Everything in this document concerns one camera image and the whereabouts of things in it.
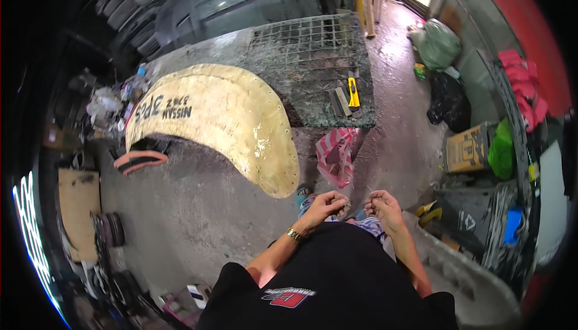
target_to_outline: yellow box cutter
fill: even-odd
[[[349,78],[347,83],[349,84],[349,104],[347,105],[352,112],[359,110],[359,95],[357,94],[357,84],[355,78],[353,78],[353,73],[348,72]]]

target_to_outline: black garbage bag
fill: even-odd
[[[427,113],[430,123],[444,121],[454,133],[469,129],[472,106],[461,83],[449,74],[435,72],[430,85],[432,102]]]

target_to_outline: forearm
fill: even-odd
[[[293,224],[292,227],[297,233],[303,236],[307,236],[310,232],[310,230],[299,221]],[[297,244],[297,241],[284,233],[270,248],[267,248],[247,265],[247,271],[259,287],[263,287],[283,268],[287,260],[289,260],[297,249]]]
[[[431,295],[432,287],[424,266],[422,265],[411,234],[404,228],[391,237],[394,244],[395,256],[401,261],[408,272],[415,290],[421,297]]]

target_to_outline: red white plastic bag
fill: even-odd
[[[357,146],[359,133],[358,128],[332,128],[315,144],[317,169],[338,189],[343,189],[353,178],[351,151]]]

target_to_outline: plastic bag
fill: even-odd
[[[502,180],[511,177],[514,145],[511,138],[510,122],[505,118],[496,128],[496,136],[488,149],[488,163],[494,175]]]
[[[433,73],[430,79],[432,101],[427,116],[432,124],[441,121],[454,133],[469,129],[472,106],[466,97],[464,88],[447,73]]]
[[[458,36],[437,19],[429,19],[423,30],[413,31],[409,37],[429,69],[450,66],[460,50]]]
[[[332,128],[315,144],[317,169],[326,180],[343,189],[353,178],[351,151],[359,140],[358,128]]]

